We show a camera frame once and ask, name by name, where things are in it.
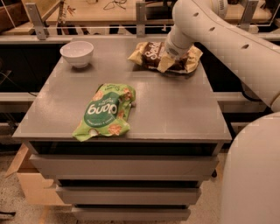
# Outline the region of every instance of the gray tabletop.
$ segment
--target gray tabletop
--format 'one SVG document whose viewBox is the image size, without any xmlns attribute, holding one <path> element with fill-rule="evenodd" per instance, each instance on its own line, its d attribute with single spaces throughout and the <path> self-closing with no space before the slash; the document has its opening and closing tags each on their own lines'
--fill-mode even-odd
<svg viewBox="0 0 280 224">
<path fill-rule="evenodd" d="M 166 76 L 135 65 L 127 58 L 138 42 L 163 37 L 94 36 L 94 56 L 88 67 L 75 69 L 60 59 L 14 137 L 75 140 L 72 133 L 96 89 L 103 83 L 123 83 L 136 90 L 129 114 L 130 131 L 117 141 L 229 141 L 231 136 L 203 66 L 187 76 Z"/>
</svg>

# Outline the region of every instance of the snack bag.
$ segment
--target snack bag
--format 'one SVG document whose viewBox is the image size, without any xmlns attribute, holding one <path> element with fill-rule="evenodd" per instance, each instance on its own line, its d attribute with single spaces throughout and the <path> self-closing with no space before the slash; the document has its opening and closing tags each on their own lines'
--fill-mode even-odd
<svg viewBox="0 0 280 224">
<path fill-rule="evenodd" d="M 137 44 L 129 60 L 148 69 L 157 69 L 161 73 L 167 71 L 189 74 L 196 69 L 201 56 L 202 51 L 192 45 L 180 59 L 173 59 L 165 51 L 165 42 L 141 42 Z"/>
<path fill-rule="evenodd" d="M 127 123 L 131 103 L 136 99 L 133 87 L 106 83 L 99 87 L 73 137 L 86 141 L 95 136 L 120 136 L 130 130 Z"/>
</svg>

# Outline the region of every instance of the concrete floor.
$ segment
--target concrete floor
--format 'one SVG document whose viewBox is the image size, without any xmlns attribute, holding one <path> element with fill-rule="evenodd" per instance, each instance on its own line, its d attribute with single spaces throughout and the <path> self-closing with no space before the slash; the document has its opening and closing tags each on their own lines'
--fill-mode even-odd
<svg viewBox="0 0 280 224">
<path fill-rule="evenodd" d="M 0 211 L 16 212 L 10 218 L 0 214 L 3 224 L 218 224 L 221 210 L 221 182 L 224 161 L 227 153 L 219 154 L 217 178 L 210 178 L 201 186 L 202 194 L 195 206 L 190 206 L 191 215 L 187 221 L 84 221 L 76 220 L 70 213 L 69 206 L 28 205 L 21 190 L 16 173 L 8 178 L 4 174 L 8 170 L 14 155 L 0 154 Z"/>
</svg>

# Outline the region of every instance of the green chip bag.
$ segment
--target green chip bag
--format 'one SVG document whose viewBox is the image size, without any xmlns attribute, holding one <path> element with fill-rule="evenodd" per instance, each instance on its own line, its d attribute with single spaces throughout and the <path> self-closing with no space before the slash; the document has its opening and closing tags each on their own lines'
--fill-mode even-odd
<svg viewBox="0 0 280 224">
<path fill-rule="evenodd" d="M 86 141 L 95 136 L 120 136 L 130 130 L 127 123 L 131 103 L 136 99 L 133 87 L 106 83 L 100 86 L 73 137 Z"/>
</svg>

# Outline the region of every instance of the bowl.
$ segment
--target bowl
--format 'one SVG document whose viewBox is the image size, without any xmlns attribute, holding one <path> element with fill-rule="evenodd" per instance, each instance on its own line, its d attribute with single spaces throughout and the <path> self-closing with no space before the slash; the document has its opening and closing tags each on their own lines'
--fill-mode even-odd
<svg viewBox="0 0 280 224">
<path fill-rule="evenodd" d="M 87 41 L 74 41 L 62 46 L 60 54 L 73 67 L 86 67 L 94 54 L 94 46 Z"/>
</svg>

